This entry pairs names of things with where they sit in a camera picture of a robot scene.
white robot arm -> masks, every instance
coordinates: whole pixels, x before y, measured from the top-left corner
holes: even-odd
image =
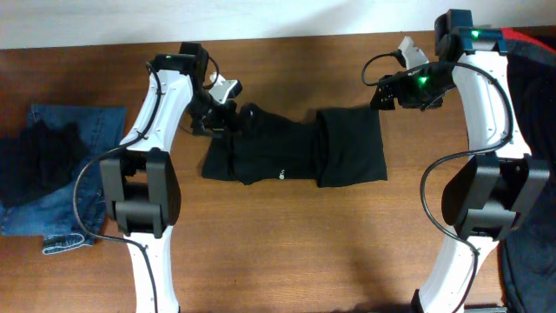
[[[158,55],[150,62],[149,92],[131,132],[121,141],[126,151],[101,161],[107,211],[124,238],[146,247],[156,287],[140,249],[128,243],[136,286],[136,313],[176,313],[180,306],[172,284],[170,239],[177,221],[181,192],[169,159],[182,114],[193,118],[193,133],[218,137],[233,128],[239,81],[217,72],[210,90],[202,87],[210,59],[198,43],[183,43],[180,54]],[[142,140],[136,141],[143,130]],[[146,183],[127,182],[126,176],[146,171]]]
[[[476,29],[470,11],[450,10],[435,22],[435,35],[439,62],[429,63],[406,37],[390,56],[409,68],[407,74],[383,77],[386,83],[366,83],[363,76],[363,82],[379,86],[371,101],[377,110],[393,110],[394,98],[404,108],[439,108],[448,90],[457,87],[460,92],[472,152],[433,163],[421,180],[421,201],[434,220],[424,194],[428,173],[444,160],[470,156],[444,189],[442,215],[450,227],[444,229],[446,238],[430,277],[415,291],[412,309],[461,313],[476,272],[499,241],[523,223],[549,171],[546,162],[531,158],[513,113],[500,30]]]

black fabric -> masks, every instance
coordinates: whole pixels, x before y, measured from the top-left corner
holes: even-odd
[[[556,68],[533,61],[520,45],[508,57],[508,82],[521,132],[534,158],[547,160],[551,179],[525,223],[502,244],[501,268],[508,307],[556,312]],[[536,51],[523,57],[524,51]]]
[[[62,188],[87,153],[75,124],[54,131],[39,121],[18,138],[0,139],[3,207],[29,203]]]
[[[240,132],[213,139],[202,177],[249,185],[268,178],[313,179],[314,126],[288,120],[250,103],[237,119]]]
[[[316,179],[319,187],[387,179],[378,112],[367,106],[319,111],[316,123],[303,124],[251,103],[236,121],[239,132],[213,139],[202,177]]]
[[[507,40],[506,43],[508,52],[513,57],[525,57],[527,59],[534,60],[535,63],[541,63],[544,65],[553,66],[556,64],[556,55],[543,47],[519,40]]]
[[[319,187],[387,180],[378,110],[368,105],[321,110],[317,121],[326,138],[321,146],[328,149]]]

jeans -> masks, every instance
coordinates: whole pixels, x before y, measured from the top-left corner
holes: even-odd
[[[120,143],[125,121],[125,108],[73,107],[35,104],[28,115],[28,125],[43,120],[51,129],[77,123],[79,136],[89,149],[74,170],[74,180],[53,193],[22,206],[5,209],[0,203],[0,233],[5,236],[44,236],[45,255],[92,245],[73,214],[73,189],[81,169],[90,159]],[[98,232],[104,222],[106,207],[100,168],[95,164],[83,177],[78,191],[79,214],[83,223]]]

folded black shirt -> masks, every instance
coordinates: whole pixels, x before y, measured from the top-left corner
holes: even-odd
[[[387,179],[378,112],[368,106],[319,111],[315,123],[303,124],[250,103],[236,121],[238,132],[213,139],[204,178],[316,179],[319,187]]]

wood grain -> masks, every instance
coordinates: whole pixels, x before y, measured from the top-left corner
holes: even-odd
[[[367,103],[360,81],[370,57],[410,35],[433,58],[432,32],[206,42],[222,74],[253,102],[293,120],[308,111]],[[135,120],[148,82],[144,62],[179,43],[0,51],[0,130],[15,135],[32,103],[123,105]],[[401,68],[379,60],[368,78]],[[381,112],[387,182],[319,189],[314,181],[243,186],[204,180],[209,139],[178,133],[172,159],[182,212],[172,239],[174,285],[182,312],[329,312],[408,303],[428,277],[442,235],[419,200],[423,170],[467,147],[457,92],[441,110]],[[443,186],[464,160],[439,167],[427,194],[440,218]],[[109,222],[106,233],[115,235]],[[54,256],[38,237],[0,237],[0,311],[133,312],[127,248],[98,242]],[[496,254],[467,303],[500,303]]]

